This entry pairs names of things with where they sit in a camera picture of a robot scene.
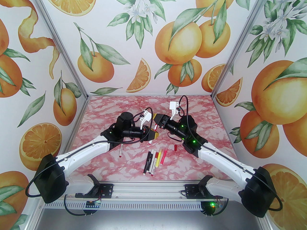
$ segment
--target table surface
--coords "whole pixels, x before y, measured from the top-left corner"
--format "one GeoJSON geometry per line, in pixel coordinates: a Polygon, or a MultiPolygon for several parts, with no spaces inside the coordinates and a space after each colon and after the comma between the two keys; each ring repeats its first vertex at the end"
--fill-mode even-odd
{"type": "MultiPolygon", "coordinates": [[[[122,112],[128,111],[135,115],[150,106],[154,113],[171,116],[170,101],[179,101],[179,98],[174,95],[94,96],[90,99],[71,150],[98,136],[116,122],[122,112]]],[[[189,114],[198,125],[197,133],[222,152],[236,158],[211,97],[209,95],[190,95],[188,98],[189,114]]],[[[185,99],[181,105],[185,109],[185,99]]],[[[178,115],[174,118],[175,121],[179,119],[178,115]]],[[[208,174],[219,179],[228,179],[226,174],[212,164],[188,154],[180,142],[167,136],[167,130],[158,128],[157,131],[159,137],[151,145],[148,142],[124,145],[121,158],[119,157],[119,145],[83,164],[72,175],[85,176],[90,173],[99,181],[200,180],[208,174]],[[175,144],[177,144],[177,151],[174,151],[175,144]],[[148,173],[143,175],[148,151],[152,149],[159,151],[160,148],[167,149],[164,164],[156,168],[154,176],[148,173]]]]}

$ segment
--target pink marble surface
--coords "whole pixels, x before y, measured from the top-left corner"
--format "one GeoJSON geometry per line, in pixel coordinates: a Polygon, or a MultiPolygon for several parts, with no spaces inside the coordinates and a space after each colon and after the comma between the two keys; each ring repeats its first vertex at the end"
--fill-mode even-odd
{"type": "MultiPolygon", "coordinates": [[[[210,96],[192,95],[188,98],[189,114],[198,124],[198,134],[221,151],[236,158],[210,96]]],[[[92,97],[71,150],[95,138],[101,131],[116,122],[122,112],[128,111],[135,115],[150,106],[154,113],[171,116],[169,103],[179,101],[179,99],[180,96],[165,95],[92,97]]],[[[185,109],[185,100],[181,105],[185,109]]],[[[178,121],[180,117],[176,116],[174,119],[178,121]]],[[[166,130],[158,128],[157,131],[159,137],[152,142],[152,145],[149,145],[148,142],[124,145],[121,158],[119,157],[119,145],[85,163],[73,172],[73,175],[91,173],[98,180],[103,181],[199,180],[207,174],[219,179],[228,178],[213,165],[188,154],[180,142],[171,140],[167,136],[166,130]],[[177,151],[174,151],[174,144],[177,144],[177,151]],[[160,148],[167,149],[164,164],[156,168],[154,176],[148,173],[143,175],[148,151],[151,149],[158,151],[160,148]]]]}

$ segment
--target marker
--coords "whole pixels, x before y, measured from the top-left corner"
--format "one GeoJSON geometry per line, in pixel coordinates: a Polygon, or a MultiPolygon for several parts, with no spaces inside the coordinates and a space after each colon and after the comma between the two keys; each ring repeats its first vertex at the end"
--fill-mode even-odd
{"type": "Polygon", "coordinates": [[[123,147],[124,147],[124,144],[121,144],[120,145],[120,150],[119,150],[119,157],[120,158],[122,157],[122,154],[123,154],[123,147]]]}
{"type": "Polygon", "coordinates": [[[166,152],[167,152],[167,150],[164,149],[163,156],[162,156],[162,159],[161,159],[161,163],[160,163],[160,164],[163,164],[163,163],[164,163],[164,159],[165,159],[165,156],[166,156],[166,152]]]}
{"type": "Polygon", "coordinates": [[[159,166],[160,157],[161,157],[161,152],[162,152],[162,149],[160,148],[160,150],[159,150],[159,154],[158,154],[157,163],[156,163],[156,168],[158,168],[158,166],[159,166]]]}
{"type": "MultiPolygon", "coordinates": [[[[155,155],[155,157],[154,157],[154,164],[156,164],[157,163],[157,160],[158,160],[158,155],[159,155],[159,153],[158,152],[156,152],[156,155],[155,155]]],[[[154,175],[154,171],[156,170],[156,167],[155,167],[155,165],[153,166],[153,170],[151,171],[151,176],[153,176],[154,175]]]]}
{"type": "Polygon", "coordinates": [[[144,167],[143,174],[146,174],[146,169],[147,169],[147,166],[148,166],[148,163],[149,163],[150,155],[151,155],[151,152],[149,151],[148,154],[147,154],[147,159],[146,159],[146,164],[145,164],[145,167],[144,167]]]}
{"type": "Polygon", "coordinates": [[[149,169],[150,169],[150,165],[151,165],[151,162],[153,161],[153,152],[154,152],[154,149],[151,150],[151,153],[150,153],[150,157],[149,157],[149,163],[148,163],[148,166],[147,166],[147,171],[149,172],[149,169]]]}
{"type": "Polygon", "coordinates": [[[156,125],[154,126],[154,131],[157,131],[157,128],[158,128],[158,125],[156,124],[156,125]]]}
{"type": "Polygon", "coordinates": [[[149,174],[151,174],[151,171],[153,170],[153,167],[155,167],[156,166],[156,164],[155,164],[155,162],[154,162],[154,158],[155,158],[155,156],[156,156],[156,151],[153,151],[154,153],[153,153],[153,159],[152,159],[152,162],[151,162],[151,164],[150,164],[150,168],[149,168],[149,174]]]}

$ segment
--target yellow marker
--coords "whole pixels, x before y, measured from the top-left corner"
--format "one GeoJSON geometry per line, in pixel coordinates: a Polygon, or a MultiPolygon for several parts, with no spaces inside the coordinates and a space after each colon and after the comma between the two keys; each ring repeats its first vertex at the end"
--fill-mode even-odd
{"type": "Polygon", "coordinates": [[[162,153],[162,149],[160,148],[158,158],[157,158],[157,162],[156,162],[156,168],[158,168],[158,166],[159,166],[161,153],[162,153]]]}

